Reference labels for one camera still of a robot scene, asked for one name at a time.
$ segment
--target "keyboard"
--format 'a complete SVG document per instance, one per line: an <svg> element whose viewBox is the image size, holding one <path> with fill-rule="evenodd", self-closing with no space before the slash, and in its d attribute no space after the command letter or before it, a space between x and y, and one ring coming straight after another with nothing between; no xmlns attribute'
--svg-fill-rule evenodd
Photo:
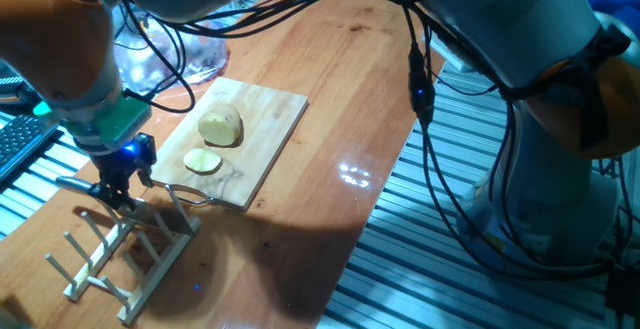
<svg viewBox="0 0 640 329"><path fill-rule="evenodd" d="M54 132L34 117L20 115L0 129L0 181L6 179Z"/></svg>
<svg viewBox="0 0 640 329"><path fill-rule="evenodd" d="M20 117L0 112L0 136L4 135L7 126L13 126L11 123L16 118ZM89 157L76 147L66 130L61 127L48 130L51 132L36 138L37 144L27 150L31 154L21 153L22 161L12 164L13 171L0 182L0 240L58 191L55 184L57 177L73 176L89 161Z"/></svg>

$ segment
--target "plastic bag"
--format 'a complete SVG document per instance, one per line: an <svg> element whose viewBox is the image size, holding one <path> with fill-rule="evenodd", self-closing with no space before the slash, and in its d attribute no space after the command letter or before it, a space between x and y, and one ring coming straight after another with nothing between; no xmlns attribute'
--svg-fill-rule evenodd
<svg viewBox="0 0 640 329"><path fill-rule="evenodd" d="M122 14L124 13L119 8L114 10L114 23L117 28L114 53L124 87L145 94L153 89L160 92L180 85L169 68L142 39L134 24L130 20L123 20ZM145 13L136 13L136 18L156 48L169 63L179 69L179 52L176 51L176 45L179 48L179 38L175 31L167 27L165 31L156 20ZM201 25L209 28L222 26L214 21ZM187 83L199 84L221 73L228 59L224 39L184 33L180 33L180 36L186 51L186 67L182 76Z"/></svg>

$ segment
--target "knife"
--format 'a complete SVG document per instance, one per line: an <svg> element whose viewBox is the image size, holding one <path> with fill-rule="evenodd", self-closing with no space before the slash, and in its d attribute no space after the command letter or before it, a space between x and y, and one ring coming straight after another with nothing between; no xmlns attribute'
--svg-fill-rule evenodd
<svg viewBox="0 0 640 329"><path fill-rule="evenodd" d="M167 229L173 233L186 234L194 236L195 232L189 225L189 221L178 210L160 207L151 203L147 203L142 199L134 199L134 208L123 204L117 210L107 205L105 198L100 195L98 184L91 184L87 181L74 177L59 177L56 184L62 189L72 191L74 193L88 195L99 201L105 207L114 209L122 217L130 219L138 224L148 227L160 228L154 214L158 213L160 218L167 226Z"/></svg>

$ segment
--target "metal grating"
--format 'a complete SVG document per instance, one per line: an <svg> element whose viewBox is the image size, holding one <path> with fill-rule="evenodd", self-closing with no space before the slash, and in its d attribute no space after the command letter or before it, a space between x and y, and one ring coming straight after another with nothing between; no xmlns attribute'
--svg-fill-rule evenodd
<svg viewBox="0 0 640 329"><path fill-rule="evenodd" d="M480 92L491 83L448 64L442 80ZM436 84L433 144L441 169L462 196L492 166L504 123L498 94L466 97ZM432 174L438 199L455 212ZM633 328L605 309L606 277L529 283L480 267L451 237L422 172L416 125L380 194L318 328Z"/></svg>

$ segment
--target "potato slice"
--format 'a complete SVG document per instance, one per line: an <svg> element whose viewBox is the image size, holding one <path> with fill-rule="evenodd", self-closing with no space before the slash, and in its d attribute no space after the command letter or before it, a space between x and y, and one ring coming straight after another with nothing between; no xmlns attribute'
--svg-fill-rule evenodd
<svg viewBox="0 0 640 329"><path fill-rule="evenodd" d="M213 174L222 166L222 157L211 149L191 149L182 161L187 169L201 175Z"/></svg>
<svg viewBox="0 0 640 329"><path fill-rule="evenodd" d="M231 104L216 104L212 110L203 115L198 123L200 136L207 142L229 146L233 144L242 130L238 109Z"/></svg>

